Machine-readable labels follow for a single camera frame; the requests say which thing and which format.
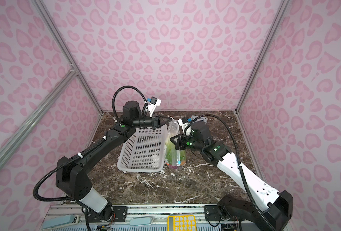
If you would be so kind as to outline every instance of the plastic basket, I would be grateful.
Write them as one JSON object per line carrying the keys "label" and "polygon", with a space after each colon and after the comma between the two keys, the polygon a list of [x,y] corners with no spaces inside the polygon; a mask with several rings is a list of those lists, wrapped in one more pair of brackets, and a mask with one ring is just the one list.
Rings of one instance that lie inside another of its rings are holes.
{"label": "plastic basket", "polygon": [[167,126],[136,129],[122,146],[118,169],[127,172],[158,172],[163,169]]}

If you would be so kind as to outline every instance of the vegetables in plastic bag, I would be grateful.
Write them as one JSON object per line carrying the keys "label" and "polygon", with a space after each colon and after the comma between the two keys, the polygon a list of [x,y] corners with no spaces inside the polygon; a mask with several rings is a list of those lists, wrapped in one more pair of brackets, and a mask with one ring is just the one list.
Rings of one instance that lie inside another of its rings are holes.
{"label": "vegetables in plastic bag", "polygon": [[165,163],[169,168],[178,170],[186,163],[186,150],[176,150],[176,146],[171,142],[171,137],[180,134],[179,125],[175,119],[168,126],[168,136],[165,140],[166,153]]}

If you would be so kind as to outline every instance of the pink wallpaper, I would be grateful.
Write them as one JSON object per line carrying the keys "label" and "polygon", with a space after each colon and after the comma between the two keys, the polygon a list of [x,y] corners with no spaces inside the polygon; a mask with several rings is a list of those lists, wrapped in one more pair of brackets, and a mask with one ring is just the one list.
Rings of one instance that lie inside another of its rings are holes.
{"label": "pink wallpaper", "polygon": [[341,0],[293,1],[241,115],[295,230],[341,230]]}
{"label": "pink wallpaper", "polygon": [[30,1],[0,1],[0,148],[68,69]]}
{"label": "pink wallpaper", "polygon": [[[39,228],[49,208],[32,190],[37,181],[57,166],[62,156],[72,156],[90,142],[99,114],[79,82],[65,92],[0,171],[0,231]],[[45,197],[62,196],[55,178],[39,190]]]}
{"label": "pink wallpaper", "polygon": [[280,0],[44,3],[104,110],[123,85],[185,110],[236,108]]}

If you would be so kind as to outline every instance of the black cable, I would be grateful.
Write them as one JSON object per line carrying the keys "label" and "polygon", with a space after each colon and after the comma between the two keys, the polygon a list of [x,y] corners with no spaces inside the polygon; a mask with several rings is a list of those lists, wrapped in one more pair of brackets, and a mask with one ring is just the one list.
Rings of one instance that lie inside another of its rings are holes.
{"label": "black cable", "polygon": [[[214,214],[219,216],[219,221],[218,221],[218,224],[216,224],[216,225],[212,225],[212,224],[210,223],[210,221],[209,221],[210,215],[214,215]],[[211,213],[211,214],[209,214],[209,216],[208,216],[208,223],[209,223],[211,226],[217,227],[217,226],[220,224],[220,221],[221,221],[221,218],[220,218],[220,215],[219,215],[219,214],[217,214],[217,213]]]}
{"label": "black cable", "polygon": [[193,150],[190,150],[190,151],[191,151],[191,153],[192,153],[194,156],[196,156],[197,158],[199,158],[199,159],[203,160],[203,158],[201,158],[201,157],[197,156],[197,155],[195,154],[195,152],[193,152]]}
{"label": "black cable", "polygon": [[[113,113],[114,113],[114,116],[115,116],[116,120],[118,120],[118,115],[117,115],[116,106],[115,106],[114,102],[116,100],[116,97],[117,97],[118,93],[121,90],[126,89],[126,88],[131,88],[131,89],[137,91],[141,95],[142,99],[144,101],[147,101],[145,96],[144,96],[144,94],[142,94],[142,92],[139,89],[135,88],[134,86],[128,86],[127,85],[127,86],[122,86],[122,87],[118,88],[118,90],[113,95],[113,99],[111,100],[111,107],[113,108]],[[144,107],[142,108],[142,116],[145,116],[147,114],[147,112],[145,112],[145,110],[146,110],[146,104],[144,104]]]}
{"label": "black cable", "polygon": [[86,209],[85,212],[85,222],[86,222],[86,227],[87,227],[87,231],[91,231],[90,225],[89,225],[89,209]]}
{"label": "black cable", "polygon": [[238,229],[239,229],[239,231],[242,231],[242,219],[241,218],[238,221]]}
{"label": "black cable", "polygon": [[[263,212],[260,210],[260,208],[258,207],[258,205],[256,204],[254,198],[252,197],[251,195],[251,192],[250,192],[250,189],[249,189],[249,186],[247,185],[247,182],[246,182],[246,178],[245,178],[245,174],[244,174],[244,170],[242,169],[242,165],[241,165],[241,160],[240,160],[240,154],[238,152],[238,147],[237,147],[237,141],[235,139],[235,137],[233,136],[232,132],[231,132],[231,129],[228,127],[228,125],[221,119],[219,118],[218,116],[216,115],[212,115],[212,114],[205,114],[205,115],[201,115],[201,116],[198,116],[196,117],[192,123],[196,122],[196,120],[198,120],[200,117],[204,117],[204,116],[211,116],[211,117],[214,117],[216,119],[218,119],[220,122],[223,123],[223,125],[227,128],[228,130],[228,133],[230,134],[231,136],[231,139],[233,141],[233,145],[235,147],[235,150],[236,150],[236,159],[237,159],[237,165],[239,166],[238,169],[240,170],[240,175],[241,175],[241,179],[242,179],[242,183],[244,184],[244,187],[245,187],[245,191],[246,191],[246,194],[247,196],[249,197],[250,201],[251,201],[251,204],[254,206],[255,210],[257,211],[257,213],[260,215],[260,217],[262,218],[263,222],[268,226],[269,230],[271,231],[276,231],[276,229],[269,223],[269,221],[266,219],[265,215],[263,214]],[[188,127],[191,126],[190,123],[189,125],[187,125],[187,127],[185,128],[184,131],[187,131]]]}
{"label": "black cable", "polygon": [[[95,150],[97,147],[99,147],[103,142],[105,141],[104,138],[101,138],[100,140],[98,140],[96,143],[94,143],[93,145],[91,145],[90,147],[86,148],[85,150],[81,151],[81,155],[83,157],[85,157],[87,154],[89,154],[91,151]],[[54,168],[53,170],[51,170],[48,174],[46,174],[43,178],[41,178],[37,184],[35,185],[32,194],[34,196],[34,198],[36,200],[39,201],[66,201],[66,200],[71,200],[74,201],[73,198],[71,197],[53,197],[53,198],[48,198],[48,197],[42,197],[38,194],[38,190],[41,187],[41,185],[43,184],[44,181],[46,181],[47,178],[51,177],[54,173],[56,173],[57,171],[59,171],[60,169],[64,168],[65,166],[68,166],[72,163],[74,163],[75,161],[81,159],[81,157],[79,156],[73,156],[70,160],[68,160],[67,162],[65,162],[64,164],[59,165],[58,167]]]}

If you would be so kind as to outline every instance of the brown marble surface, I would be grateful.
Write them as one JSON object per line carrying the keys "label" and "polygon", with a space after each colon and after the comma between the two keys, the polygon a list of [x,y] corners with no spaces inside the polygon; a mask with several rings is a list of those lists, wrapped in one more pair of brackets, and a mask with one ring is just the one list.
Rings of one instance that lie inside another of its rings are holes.
{"label": "brown marble surface", "polygon": [[[174,119],[207,113],[221,117],[231,128],[240,151],[242,163],[254,171],[240,128],[232,111],[219,112],[158,112]],[[93,141],[101,138],[105,130],[114,124],[113,114],[105,113]],[[214,140],[221,140],[233,152],[233,142],[223,124],[208,117]],[[117,162],[122,146],[115,148],[90,172],[94,188],[113,204],[158,204],[158,203],[216,203],[224,195],[247,199],[246,193],[227,174],[187,150],[183,169],[175,171],[164,164],[164,171],[157,173],[124,173],[118,170]]]}

